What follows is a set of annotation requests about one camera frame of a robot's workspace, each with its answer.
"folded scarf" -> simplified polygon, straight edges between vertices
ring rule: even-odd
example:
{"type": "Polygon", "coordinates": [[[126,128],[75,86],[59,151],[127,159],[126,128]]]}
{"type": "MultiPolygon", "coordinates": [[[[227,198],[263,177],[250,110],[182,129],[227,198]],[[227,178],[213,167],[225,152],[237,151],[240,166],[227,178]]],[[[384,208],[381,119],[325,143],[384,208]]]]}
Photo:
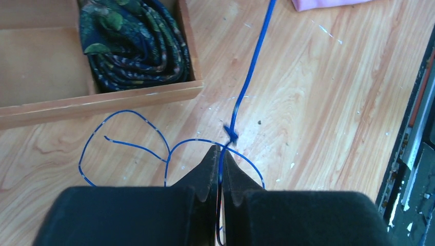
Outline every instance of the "folded scarf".
{"type": "Polygon", "coordinates": [[[187,45],[158,0],[80,0],[80,39],[105,92],[186,81],[187,45]]]}
{"type": "Polygon", "coordinates": [[[336,7],[369,2],[372,0],[292,0],[296,11],[316,8],[336,7]]]}

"wood grain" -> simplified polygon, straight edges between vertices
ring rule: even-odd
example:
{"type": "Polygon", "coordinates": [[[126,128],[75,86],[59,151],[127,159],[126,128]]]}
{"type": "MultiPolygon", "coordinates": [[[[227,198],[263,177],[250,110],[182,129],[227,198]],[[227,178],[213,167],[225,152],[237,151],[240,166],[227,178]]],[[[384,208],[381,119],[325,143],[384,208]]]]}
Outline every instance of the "wood grain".
{"type": "MultiPolygon", "coordinates": [[[[192,137],[227,140],[222,125],[230,120],[267,2],[188,1],[206,88],[194,100],[137,110],[171,146],[192,137]]],[[[379,0],[302,13],[291,1],[278,1],[236,124],[236,149],[257,165],[266,188],[354,190],[374,200],[434,23],[430,0],[379,0]]],[[[106,116],[0,132],[1,244],[30,244],[59,192],[86,185],[77,162],[106,116]]],[[[166,155],[154,130],[135,115],[118,115],[85,155],[84,171],[95,184],[163,185],[161,162],[104,135],[166,155]]],[[[195,167],[208,148],[198,142],[181,146],[169,184],[195,167]]],[[[259,181],[247,163],[236,160],[259,181]]]]}

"blue cable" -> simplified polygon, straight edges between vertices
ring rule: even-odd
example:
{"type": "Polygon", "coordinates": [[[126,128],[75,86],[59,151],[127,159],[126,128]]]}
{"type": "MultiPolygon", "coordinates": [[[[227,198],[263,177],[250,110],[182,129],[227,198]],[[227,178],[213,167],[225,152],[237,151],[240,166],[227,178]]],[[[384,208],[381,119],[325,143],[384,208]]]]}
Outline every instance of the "blue cable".
{"type": "Polygon", "coordinates": [[[273,8],[275,6],[276,0],[270,0],[269,6],[267,7],[266,16],[264,17],[263,26],[261,28],[260,36],[257,41],[257,45],[254,50],[254,55],[252,56],[251,65],[249,66],[248,74],[246,75],[245,83],[243,84],[242,90],[240,91],[239,97],[237,98],[237,101],[235,102],[234,109],[232,111],[231,116],[231,125],[224,126],[224,130],[227,132],[230,140],[227,142],[227,144],[222,148],[220,157],[219,157],[219,179],[218,179],[218,188],[217,188],[217,210],[216,210],[216,235],[217,235],[217,242],[219,245],[223,246],[223,243],[221,242],[221,236],[219,233],[219,226],[220,226],[220,217],[221,217],[221,200],[222,200],[222,173],[223,173],[223,166],[224,166],[224,156],[225,152],[228,149],[228,146],[230,144],[236,144],[237,139],[239,136],[235,132],[235,120],[237,118],[237,112],[239,111],[239,106],[242,103],[243,97],[245,96],[246,90],[249,87],[249,84],[251,82],[252,75],[254,73],[255,64],[257,62],[261,46],[263,44],[264,37],[266,36],[267,27],[269,26],[270,19],[272,17],[273,8]]]}
{"type": "MultiPolygon", "coordinates": [[[[151,122],[149,122],[149,121],[148,121],[144,116],[142,116],[141,114],[139,114],[139,113],[137,113],[136,111],[133,111],[133,110],[120,110],[120,111],[117,111],[117,112],[115,112],[115,113],[109,115],[106,119],[103,120],[103,122],[102,122],[102,123],[101,123],[101,124],[100,124],[96,129],[95,129],[95,131],[93,131],[93,133],[91,134],[91,136],[89,137],[89,139],[86,141],[85,147],[84,147],[83,150],[82,150],[82,154],[81,154],[81,156],[80,156],[80,160],[78,161],[78,172],[79,172],[80,175],[83,177],[83,179],[84,179],[88,184],[90,184],[91,186],[96,187],[96,185],[95,185],[91,180],[89,180],[89,179],[86,177],[85,173],[84,173],[83,170],[82,170],[82,162],[83,162],[83,158],[84,158],[84,156],[85,156],[86,149],[88,148],[88,145],[89,145],[91,139],[95,136],[95,134],[97,133],[97,131],[98,131],[98,130],[99,130],[99,129],[100,129],[100,128],[101,128],[101,127],[102,127],[102,126],[103,126],[103,125],[108,121],[108,120],[110,120],[110,119],[111,119],[112,117],[114,117],[115,115],[117,115],[117,114],[121,114],[121,113],[133,113],[133,114],[139,116],[142,120],[144,120],[146,123],[148,123],[151,127],[153,127],[154,130],[156,130],[156,131],[158,132],[158,134],[160,135],[160,137],[161,137],[161,138],[163,139],[163,141],[165,142],[165,145],[166,145],[166,147],[167,147],[167,149],[168,149],[168,153],[169,153],[168,156],[171,156],[172,153],[175,151],[175,149],[178,148],[180,145],[185,144],[185,143],[187,143],[187,142],[191,142],[191,141],[209,142],[209,143],[211,143],[211,144],[218,145],[218,146],[221,146],[221,147],[224,146],[223,144],[218,143],[218,142],[215,142],[215,141],[212,141],[212,140],[201,139],[201,138],[191,138],[191,139],[183,140],[183,141],[177,143],[177,144],[175,145],[175,147],[172,148],[172,150],[171,150],[171,149],[169,148],[169,145],[168,145],[167,141],[166,141],[166,138],[163,136],[163,134],[160,132],[160,130],[159,130],[158,128],[156,128],[156,127],[155,127],[151,122]]],[[[145,150],[145,151],[151,153],[152,155],[154,155],[157,159],[159,159],[159,160],[165,162],[165,163],[166,163],[166,167],[165,167],[165,181],[164,181],[164,186],[166,187],[166,183],[167,183],[166,181],[167,181],[167,176],[168,176],[168,168],[169,168],[170,158],[168,158],[168,160],[164,160],[163,158],[161,158],[160,156],[158,156],[157,154],[155,154],[153,151],[151,151],[151,150],[149,150],[149,149],[147,149],[147,148],[145,148],[145,147],[142,147],[142,146],[139,146],[139,145],[135,145],[135,144],[132,144],[132,143],[128,143],[128,142],[123,142],[123,141],[113,140],[113,139],[111,139],[111,138],[109,138],[109,137],[107,137],[107,136],[104,136],[104,138],[105,138],[106,140],[108,140],[109,142],[113,142],[113,143],[115,143],[115,144],[121,144],[121,145],[126,145],[126,146],[135,147],[135,148],[138,148],[138,149],[141,149],[141,150],[145,150]]],[[[265,188],[265,184],[264,184],[263,176],[261,175],[261,173],[260,173],[260,171],[258,170],[258,168],[254,165],[254,163],[252,163],[252,162],[251,162],[251,161],[250,161],[246,156],[244,156],[243,154],[241,154],[241,153],[239,153],[239,152],[237,152],[237,151],[235,151],[235,150],[233,150],[233,149],[231,149],[231,148],[228,148],[228,150],[231,151],[231,152],[233,152],[234,154],[240,156],[241,158],[243,158],[245,161],[247,161],[247,162],[248,162],[248,163],[249,163],[249,164],[254,168],[254,170],[257,172],[258,176],[260,177],[260,180],[261,180],[261,183],[262,183],[262,187],[265,188]]]]}
{"type": "Polygon", "coordinates": [[[139,113],[137,113],[137,112],[135,112],[135,111],[132,111],[132,110],[121,110],[121,111],[118,111],[118,112],[115,112],[115,113],[109,115],[109,116],[108,116],[108,117],[107,117],[107,118],[106,118],[106,119],[105,119],[105,120],[104,120],[104,121],[103,121],[103,122],[102,122],[102,123],[101,123],[101,124],[96,128],[96,129],[95,129],[95,131],[91,134],[91,136],[89,137],[88,141],[86,142],[85,147],[83,148],[82,154],[81,154],[81,156],[80,156],[80,160],[78,161],[78,171],[79,171],[79,173],[81,174],[81,176],[85,179],[85,181],[86,181],[87,183],[89,183],[91,186],[96,186],[94,183],[92,183],[92,182],[91,182],[91,181],[86,177],[86,175],[85,175],[84,172],[82,171],[82,161],[83,161],[83,157],[84,157],[84,155],[85,155],[85,150],[86,150],[86,148],[87,148],[88,145],[89,145],[89,142],[90,142],[91,139],[94,137],[94,135],[96,134],[96,132],[101,128],[101,126],[103,126],[104,123],[106,123],[106,122],[107,122],[110,118],[112,118],[113,116],[115,116],[115,115],[117,115],[117,114],[120,114],[120,113],[124,113],[124,112],[134,113],[134,114],[136,114],[137,116],[139,116],[142,120],[144,120],[146,123],[148,123],[151,127],[153,127],[153,128],[158,132],[158,134],[159,134],[160,137],[163,139],[163,141],[165,142],[166,148],[167,148],[167,150],[168,150],[168,158],[167,158],[166,160],[164,160],[163,158],[161,158],[161,157],[159,157],[157,154],[155,154],[153,151],[151,151],[151,150],[149,150],[149,149],[147,149],[147,148],[145,148],[145,147],[142,147],[142,146],[134,145],[134,144],[132,144],[132,143],[127,143],[127,142],[122,142],[122,141],[112,140],[112,139],[108,138],[107,136],[104,136],[105,139],[108,140],[108,141],[110,141],[110,142],[116,143],[116,144],[122,144],[122,145],[131,146],[131,147],[135,147],[135,148],[139,148],[139,149],[145,150],[145,151],[151,153],[152,155],[154,155],[154,156],[155,156],[156,158],[158,158],[159,160],[165,162],[165,163],[166,163],[166,166],[165,166],[165,180],[164,180],[164,186],[166,186],[166,183],[167,183],[167,175],[168,175],[169,162],[171,161],[172,153],[174,152],[174,150],[175,150],[177,147],[179,147],[180,145],[185,144],[185,143],[187,143],[187,142],[190,142],[190,141],[202,141],[202,142],[209,142],[209,143],[214,144],[214,145],[219,145],[219,146],[221,146],[221,147],[223,147],[223,148],[222,148],[222,151],[221,151],[221,154],[220,154],[220,157],[219,157],[219,168],[218,168],[218,193],[217,193],[217,196],[218,196],[218,197],[217,197],[217,210],[216,210],[216,235],[217,235],[217,241],[218,241],[218,243],[219,243],[220,245],[223,245],[222,242],[221,242],[221,237],[220,237],[220,229],[221,229],[221,227],[220,227],[220,213],[221,213],[221,200],[222,200],[222,175],[223,175],[223,162],[224,162],[224,156],[225,156],[226,151],[229,150],[229,151],[235,153],[236,155],[242,157],[242,158],[245,159],[247,162],[249,162],[249,164],[251,164],[251,166],[252,166],[252,167],[255,169],[255,171],[258,173],[258,175],[259,175],[259,177],[260,177],[260,179],[261,179],[261,182],[262,182],[262,186],[263,186],[263,188],[265,187],[265,185],[264,185],[264,179],[263,179],[261,173],[259,172],[259,170],[256,168],[256,166],[255,166],[255,165],[254,165],[254,164],[253,164],[253,163],[252,163],[248,158],[246,158],[244,155],[242,155],[242,154],[240,154],[239,152],[237,152],[237,151],[235,151],[235,150],[229,148],[229,146],[230,146],[231,144],[234,144],[234,145],[235,145],[236,142],[237,142],[237,139],[239,138],[239,136],[238,136],[237,133],[235,132],[235,121],[236,121],[236,118],[237,118],[237,113],[238,113],[238,111],[239,111],[239,107],[240,107],[240,104],[242,103],[243,97],[245,96],[246,90],[248,89],[249,84],[250,84],[250,82],[251,82],[252,75],[253,75],[253,73],[254,73],[254,69],[255,69],[255,64],[256,64],[256,61],[257,61],[257,59],[258,59],[258,56],[259,56],[259,53],[260,53],[260,50],[261,50],[261,46],[262,46],[262,44],[263,44],[263,40],[264,40],[264,37],[265,37],[266,32],[267,32],[267,28],[268,28],[268,26],[269,26],[270,19],[271,19],[271,17],[272,17],[273,8],[274,8],[274,6],[275,6],[275,3],[276,3],[276,0],[270,0],[270,2],[269,2],[269,6],[268,6],[268,8],[267,8],[266,16],[265,16],[265,18],[264,18],[263,26],[262,26],[262,29],[261,29],[261,32],[260,32],[260,36],[259,36],[259,39],[258,39],[257,45],[256,45],[256,47],[255,47],[255,51],[254,51],[254,55],[253,55],[252,60],[251,60],[251,64],[250,64],[250,66],[249,66],[248,74],[247,74],[246,79],[245,79],[245,83],[243,84],[242,90],[240,91],[239,97],[237,98],[237,101],[236,101],[236,103],[235,103],[235,105],[234,105],[234,109],[233,109],[232,116],[231,116],[231,124],[230,124],[230,126],[224,125],[224,130],[227,132],[227,134],[228,134],[228,136],[229,136],[229,138],[230,138],[230,140],[229,140],[225,145],[222,145],[222,144],[220,144],[220,143],[217,143],[217,142],[215,142],[215,141],[211,141],[211,140],[207,140],[207,139],[199,139],[199,138],[195,138],[195,139],[193,139],[193,138],[192,138],[192,139],[183,140],[183,141],[177,143],[177,144],[175,145],[175,147],[172,148],[172,150],[171,150],[171,149],[169,148],[168,142],[166,141],[166,139],[165,139],[165,137],[163,136],[163,134],[162,134],[162,133],[161,133],[161,132],[160,132],[160,131],[159,131],[159,130],[158,130],[158,129],[157,129],[157,128],[156,128],[156,127],[151,123],[151,122],[149,122],[145,117],[143,117],[143,116],[140,115],[139,113]]]}

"wooden tray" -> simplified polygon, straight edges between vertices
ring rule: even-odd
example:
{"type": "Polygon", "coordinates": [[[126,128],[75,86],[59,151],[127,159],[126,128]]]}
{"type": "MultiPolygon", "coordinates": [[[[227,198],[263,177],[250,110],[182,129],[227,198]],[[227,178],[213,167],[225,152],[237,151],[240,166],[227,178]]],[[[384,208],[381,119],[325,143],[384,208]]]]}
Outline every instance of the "wooden tray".
{"type": "Polygon", "coordinates": [[[99,93],[78,36],[75,0],[0,3],[0,129],[195,98],[203,88],[185,0],[161,0],[189,47],[190,81],[99,93]]]}

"pink cloth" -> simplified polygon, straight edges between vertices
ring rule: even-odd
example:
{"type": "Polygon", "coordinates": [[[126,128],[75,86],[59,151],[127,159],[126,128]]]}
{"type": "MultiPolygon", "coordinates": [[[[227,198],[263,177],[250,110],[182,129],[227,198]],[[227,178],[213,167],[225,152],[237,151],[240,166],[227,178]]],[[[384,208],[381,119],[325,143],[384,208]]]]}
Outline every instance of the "pink cloth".
{"type": "Polygon", "coordinates": [[[327,8],[341,5],[351,5],[369,2],[372,0],[292,0],[296,11],[308,9],[327,8]]]}

